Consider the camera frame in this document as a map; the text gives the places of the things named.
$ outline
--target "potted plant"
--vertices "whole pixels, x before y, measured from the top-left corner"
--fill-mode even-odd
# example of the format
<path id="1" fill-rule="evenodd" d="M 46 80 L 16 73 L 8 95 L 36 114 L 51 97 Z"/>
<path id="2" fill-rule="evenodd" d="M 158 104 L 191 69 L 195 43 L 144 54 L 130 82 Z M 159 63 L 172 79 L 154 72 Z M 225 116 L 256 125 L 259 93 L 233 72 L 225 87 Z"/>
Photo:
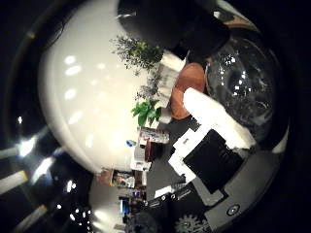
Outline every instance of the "potted plant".
<path id="1" fill-rule="evenodd" d="M 141 69 L 148 72 L 154 70 L 163 56 L 163 49 L 159 46 L 152 46 L 134 38 L 118 35 L 111 42 L 116 46 L 113 53 L 121 58 L 126 69 L 136 67 L 135 75 L 139 75 Z"/>
<path id="2" fill-rule="evenodd" d="M 161 108 L 156 108 L 158 100 L 147 99 L 142 103 L 136 103 L 135 108 L 131 110 L 133 117 L 138 116 L 138 125 L 144 126 L 146 121 L 152 125 L 161 115 Z"/>

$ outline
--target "white ceiling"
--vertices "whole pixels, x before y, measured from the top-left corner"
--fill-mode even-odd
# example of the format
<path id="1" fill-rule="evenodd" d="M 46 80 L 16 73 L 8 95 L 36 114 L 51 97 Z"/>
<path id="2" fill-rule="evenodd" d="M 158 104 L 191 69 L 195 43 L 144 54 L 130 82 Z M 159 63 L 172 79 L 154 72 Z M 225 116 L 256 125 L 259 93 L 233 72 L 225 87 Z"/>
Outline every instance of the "white ceiling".
<path id="1" fill-rule="evenodd" d="M 90 172 L 129 169 L 127 139 L 135 140 L 130 110 L 146 73 L 135 77 L 110 42 L 124 34 L 116 0 L 91 0 L 65 24 L 41 62 L 40 97 L 54 136 Z"/>

